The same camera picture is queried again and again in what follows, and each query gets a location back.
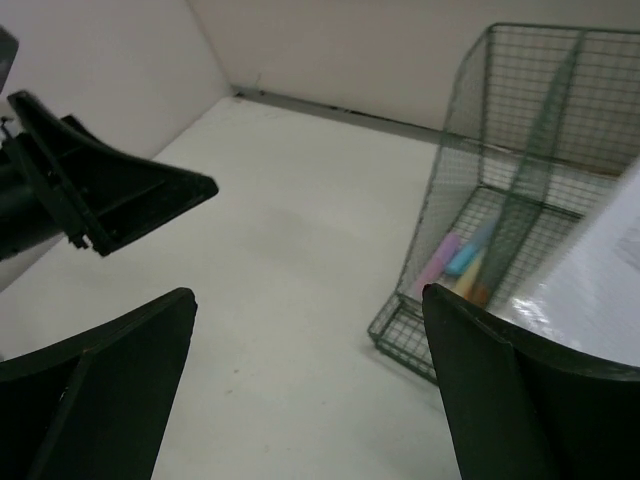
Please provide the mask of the clear mesh pouch beige zipper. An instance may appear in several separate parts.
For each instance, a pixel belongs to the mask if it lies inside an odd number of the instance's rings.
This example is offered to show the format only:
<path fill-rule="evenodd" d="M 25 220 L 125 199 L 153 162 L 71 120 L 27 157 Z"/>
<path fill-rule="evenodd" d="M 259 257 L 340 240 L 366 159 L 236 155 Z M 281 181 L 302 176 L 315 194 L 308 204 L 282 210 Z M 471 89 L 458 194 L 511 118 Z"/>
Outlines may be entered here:
<path fill-rule="evenodd" d="M 639 163 L 500 308 L 519 327 L 639 365 Z"/>

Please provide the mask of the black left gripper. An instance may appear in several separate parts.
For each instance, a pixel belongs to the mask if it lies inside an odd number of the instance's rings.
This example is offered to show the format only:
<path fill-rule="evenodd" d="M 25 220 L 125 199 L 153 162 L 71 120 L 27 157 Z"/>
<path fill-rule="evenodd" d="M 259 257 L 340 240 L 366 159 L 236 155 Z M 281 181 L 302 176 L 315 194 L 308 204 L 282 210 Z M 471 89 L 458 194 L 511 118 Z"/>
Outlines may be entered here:
<path fill-rule="evenodd" d="M 21 132 L 1 131 L 1 259 L 58 234 L 107 256 L 213 198 L 215 180 L 121 152 L 28 91 L 9 95 Z"/>

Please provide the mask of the orange highlighter pen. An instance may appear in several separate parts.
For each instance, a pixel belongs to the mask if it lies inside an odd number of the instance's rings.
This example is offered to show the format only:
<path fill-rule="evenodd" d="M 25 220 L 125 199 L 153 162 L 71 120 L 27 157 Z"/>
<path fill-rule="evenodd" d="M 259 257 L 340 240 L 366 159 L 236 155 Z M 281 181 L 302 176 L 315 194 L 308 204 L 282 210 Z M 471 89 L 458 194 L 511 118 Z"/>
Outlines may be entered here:
<path fill-rule="evenodd" d="M 491 292 L 484 285 L 478 285 L 472 293 L 471 301 L 474 305 L 485 308 L 490 300 Z"/>

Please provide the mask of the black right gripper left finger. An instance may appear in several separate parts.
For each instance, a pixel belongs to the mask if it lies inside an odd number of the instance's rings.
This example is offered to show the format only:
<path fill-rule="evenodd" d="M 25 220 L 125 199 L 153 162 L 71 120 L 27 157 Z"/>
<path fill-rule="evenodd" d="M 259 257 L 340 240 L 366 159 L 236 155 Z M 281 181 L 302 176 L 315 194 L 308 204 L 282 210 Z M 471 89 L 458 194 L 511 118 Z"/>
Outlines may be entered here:
<path fill-rule="evenodd" d="M 2 478 L 151 478 L 196 312 L 177 288 L 2 362 Z"/>

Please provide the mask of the blue highlighter pen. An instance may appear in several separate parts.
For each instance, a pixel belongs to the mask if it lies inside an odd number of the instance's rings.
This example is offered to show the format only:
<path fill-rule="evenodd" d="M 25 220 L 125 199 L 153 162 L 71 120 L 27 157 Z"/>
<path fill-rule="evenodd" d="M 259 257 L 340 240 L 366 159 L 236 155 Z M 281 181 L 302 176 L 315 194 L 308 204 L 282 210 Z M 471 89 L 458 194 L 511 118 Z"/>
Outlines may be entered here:
<path fill-rule="evenodd" d="M 444 273 L 449 276 L 461 276 L 469 265 L 476 259 L 479 252 L 486 246 L 499 216 L 495 215 L 485 220 L 472 234 L 464 246 L 454 255 L 445 267 Z"/>

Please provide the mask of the yellow highlighter pen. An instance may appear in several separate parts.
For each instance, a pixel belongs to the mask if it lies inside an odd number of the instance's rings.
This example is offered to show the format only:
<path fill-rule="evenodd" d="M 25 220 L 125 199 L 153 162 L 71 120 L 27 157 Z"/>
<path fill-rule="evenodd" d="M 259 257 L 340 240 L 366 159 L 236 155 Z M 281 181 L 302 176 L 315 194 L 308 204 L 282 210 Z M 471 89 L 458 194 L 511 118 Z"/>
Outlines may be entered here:
<path fill-rule="evenodd" d="M 486 250 L 482 249 L 476 258 L 470 263 L 465 272 L 458 278 L 453 292 L 467 300 L 471 298 L 474 285 L 482 266 Z"/>

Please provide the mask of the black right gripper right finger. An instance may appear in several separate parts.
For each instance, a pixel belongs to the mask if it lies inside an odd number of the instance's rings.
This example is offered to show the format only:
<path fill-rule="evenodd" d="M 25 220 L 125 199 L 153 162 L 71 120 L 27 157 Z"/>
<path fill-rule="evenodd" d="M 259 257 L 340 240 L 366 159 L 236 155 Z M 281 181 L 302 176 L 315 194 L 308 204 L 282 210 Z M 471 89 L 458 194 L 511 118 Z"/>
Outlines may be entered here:
<path fill-rule="evenodd" d="M 636 479 L 639 370 L 579 352 L 439 284 L 422 293 L 464 479 Z"/>

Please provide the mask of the purple highlighter pen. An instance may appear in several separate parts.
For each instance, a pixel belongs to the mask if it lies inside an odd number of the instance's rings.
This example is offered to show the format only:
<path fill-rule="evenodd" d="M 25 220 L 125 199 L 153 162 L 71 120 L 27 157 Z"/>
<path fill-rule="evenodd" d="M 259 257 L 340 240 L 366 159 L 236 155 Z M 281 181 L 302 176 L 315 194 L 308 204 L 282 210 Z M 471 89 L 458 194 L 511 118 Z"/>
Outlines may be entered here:
<path fill-rule="evenodd" d="M 443 238 L 415 280 L 411 289 L 413 298 L 417 299 L 426 285 L 434 283 L 443 274 L 446 266 L 456 255 L 460 242 L 460 236 L 455 232 L 449 232 Z"/>

